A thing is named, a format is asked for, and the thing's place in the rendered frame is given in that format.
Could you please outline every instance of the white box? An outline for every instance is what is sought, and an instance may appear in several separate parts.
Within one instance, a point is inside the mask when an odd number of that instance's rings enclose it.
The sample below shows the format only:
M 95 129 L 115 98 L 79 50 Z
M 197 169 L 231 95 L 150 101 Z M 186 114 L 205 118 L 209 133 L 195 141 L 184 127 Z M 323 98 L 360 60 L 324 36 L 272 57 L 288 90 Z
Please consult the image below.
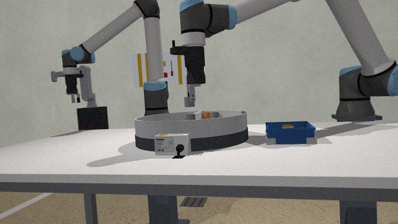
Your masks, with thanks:
M 189 155 L 191 153 L 191 139 L 189 133 L 170 133 L 158 134 L 154 137 L 155 155 L 177 155 L 177 146 L 181 145 L 184 150 L 180 155 Z

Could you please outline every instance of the white tabletop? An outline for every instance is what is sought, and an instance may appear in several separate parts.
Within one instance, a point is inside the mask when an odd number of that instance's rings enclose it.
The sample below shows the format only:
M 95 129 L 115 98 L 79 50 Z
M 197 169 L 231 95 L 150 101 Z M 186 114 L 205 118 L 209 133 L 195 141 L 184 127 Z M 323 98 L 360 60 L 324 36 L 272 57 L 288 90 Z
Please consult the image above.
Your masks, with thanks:
M 0 182 L 398 189 L 398 123 L 311 124 L 315 145 L 248 125 L 247 142 L 183 159 L 136 148 L 134 129 L 82 131 L 0 149 Z

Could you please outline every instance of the floor grate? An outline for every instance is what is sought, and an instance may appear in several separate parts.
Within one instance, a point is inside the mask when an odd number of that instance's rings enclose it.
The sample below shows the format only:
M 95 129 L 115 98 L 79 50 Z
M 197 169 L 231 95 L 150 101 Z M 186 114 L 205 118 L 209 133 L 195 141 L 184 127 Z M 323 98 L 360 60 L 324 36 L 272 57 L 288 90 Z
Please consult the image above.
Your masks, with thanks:
M 207 197 L 186 197 L 180 204 L 181 207 L 203 207 Z

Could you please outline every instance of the table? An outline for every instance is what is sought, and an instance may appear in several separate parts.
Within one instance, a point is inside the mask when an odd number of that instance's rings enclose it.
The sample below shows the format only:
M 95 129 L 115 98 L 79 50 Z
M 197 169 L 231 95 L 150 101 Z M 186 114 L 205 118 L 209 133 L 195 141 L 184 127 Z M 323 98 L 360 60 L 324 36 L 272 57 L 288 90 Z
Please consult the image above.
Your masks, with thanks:
M 77 131 L 0 149 L 0 191 L 148 195 L 151 224 L 178 221 L 176 196 L 339 200 L 341 223 L 376 223 L 377 201 L 398 201 L 398 122 L 311 123 L 317 144 L 249 140 L 183 159 L 137 149 L 134 129 Z

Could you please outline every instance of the white floor line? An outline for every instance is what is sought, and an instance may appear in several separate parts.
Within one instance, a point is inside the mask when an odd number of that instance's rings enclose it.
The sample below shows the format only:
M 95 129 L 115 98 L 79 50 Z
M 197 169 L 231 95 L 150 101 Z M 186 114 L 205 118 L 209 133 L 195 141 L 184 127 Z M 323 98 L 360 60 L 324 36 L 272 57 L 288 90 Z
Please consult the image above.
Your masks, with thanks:
M 15 213 L 15 212 L 17 212 L 17 211 L 19 211 L 19 210 L 21 210 L 21 209 L 23 209 L 23 208 L 25 208 L 25 207 L 28 207 L 29 205 L 31 205 L 31 204 L 33 204 L 33 203 L 39 201 L 39 200 L 42 200 L 43 198 L 45 198 L 45 197 L 47 197 L 47 196 L 49 196 L 49 195 L 52 195 L 52 193 L 44 193 L 44 194 L 41 194 L 41 195 L 39 195 L 39 196 L 37 196 L 37 197 L 35 197 L 35 198 L 32 198 L 31 200 L 29 200 L 29 201 L 27 201 L 27 202 L 25 202 L 25 203 L 22 203 L 22 204 L 20 204 L 20 205 L 18 205 L 18 206 L 15 206 L 14 208 L 12 208 L 12 209 L 10 209 L 10 210 L 7 210 L 7 211 L 1 213 L 1 214 L 0 214 L 0 220 L 1 220 L 1 219 L 4 219 L 5 217 L 7 217 L 7 216 L 9 216 L 9 215 L 11 215 L 12 213 Z

